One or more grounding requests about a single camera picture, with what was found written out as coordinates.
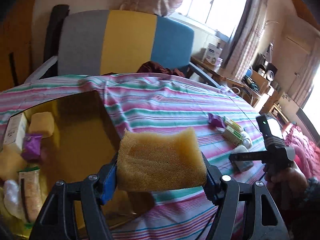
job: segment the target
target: pink blanket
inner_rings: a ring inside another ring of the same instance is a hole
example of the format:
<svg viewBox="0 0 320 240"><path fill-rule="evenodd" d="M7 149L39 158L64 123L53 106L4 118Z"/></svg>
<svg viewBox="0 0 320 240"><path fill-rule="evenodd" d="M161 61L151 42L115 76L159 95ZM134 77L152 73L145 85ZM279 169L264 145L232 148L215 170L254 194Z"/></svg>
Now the pink blanket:
<svg viewBox="0 0 320 240"><path fill-rule="evenodd" d="M320 149L303 135L300 127L293 124L289 133L284 136L287 146L294 148L296 155L300 159L297 165L307 179L317 177L320 179Z"/></svg>

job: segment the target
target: purple snack wrapper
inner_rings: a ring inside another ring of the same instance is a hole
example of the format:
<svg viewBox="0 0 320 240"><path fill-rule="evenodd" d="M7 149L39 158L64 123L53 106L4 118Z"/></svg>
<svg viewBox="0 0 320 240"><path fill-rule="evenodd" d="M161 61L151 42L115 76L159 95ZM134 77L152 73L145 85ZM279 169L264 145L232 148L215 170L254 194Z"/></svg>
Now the purple snack wrapper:
<svg viewBox="0 0 320 240"><path fill-rule="evenodd" d="M41 134L26 133L23 139L23 151L21 157L26 161L38 160L40 158Z"/></svg>
<svg viewBox="0 0 320 240"><path fill-rule="evenodd" d="M211 114L211 113L209 113L209 124L212 127L220 127L220 128L226 127L223 122L223 119L219 115Z"/></svg>

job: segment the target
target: striped bed sheet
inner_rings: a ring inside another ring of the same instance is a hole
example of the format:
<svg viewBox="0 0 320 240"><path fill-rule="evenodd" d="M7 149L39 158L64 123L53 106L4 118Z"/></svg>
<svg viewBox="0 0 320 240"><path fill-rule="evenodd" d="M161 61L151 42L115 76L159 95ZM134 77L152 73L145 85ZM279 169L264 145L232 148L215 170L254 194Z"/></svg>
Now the striped bed sheet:
<svg viewBox="0 0 320 240"><path fill-rule="evenodd" d="M255 161L246 172L234 173L228 155L234 146L208 125L208 113L227 116L250 135L250 151L264 150L256 116L259 114L228 88L214 88L177 76L154 73L112 76L66 75L23 84L0 93L0 139L11 115L45 101L96 90L120 136L124 129L177 133L192 126L200 149L211 164L239 182L253 183L263 175ZM113 230L115 239L195 239L216 207L202 187L153 192L149 212ZM239 233L243 203L239 203L235 236ZM201 239L205 239L211 223Z"/></svg>

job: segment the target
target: screw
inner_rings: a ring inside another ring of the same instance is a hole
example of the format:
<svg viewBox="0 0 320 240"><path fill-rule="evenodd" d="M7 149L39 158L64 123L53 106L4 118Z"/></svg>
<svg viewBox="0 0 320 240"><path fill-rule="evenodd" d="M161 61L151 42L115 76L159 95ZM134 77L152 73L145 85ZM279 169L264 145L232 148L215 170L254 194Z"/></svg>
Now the screw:
<svg viewBox="0 0 320 240"><path fill-rule="evenodd" d="M258 186L258 187L263 187L263 182L261 181L261 180L257 180L256 181L256 185Z"/></svg>
<svg viewBox="0 0 320 240"><path fill-rule="evenodd" d="M59 179L57 182L56 182L56 185L57 186L62 186L64 183L64 181L62 179Z"/></svg>
<svg viewBox="0 0 320 240"><path fill-rule="evenodd" d="M98 178L98 176L96 174L91 174L89 176L89 180L96 180Z"/></svg>
<svg viewBox="0 0 320 240"><path fill-rule="evenodd" d="M222 180L224 181L230 181L231 180L231 177L229 175L223 175L222 176Z"/></svg>

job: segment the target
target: human hand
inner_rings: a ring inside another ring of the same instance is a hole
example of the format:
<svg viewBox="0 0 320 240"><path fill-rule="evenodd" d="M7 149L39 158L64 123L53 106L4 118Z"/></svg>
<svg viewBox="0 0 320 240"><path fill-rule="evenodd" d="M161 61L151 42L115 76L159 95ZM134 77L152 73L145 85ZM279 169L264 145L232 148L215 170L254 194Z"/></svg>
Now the human hand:
<svg viewBox="0 0 320 240"><path fill-rule="evenodd" d="M279 182L287 182L289 188L292 191L292 196L294 198L301 197L308 187L308 182L304 174L301 172L299 167L295 162L293 162L291 168L286 168L280 171L274 176L270 176L268 172L266 173L265 180L267 181L267 189L272 196L279 195L281 192L275 192L279 190L275 185Z"/></svg>

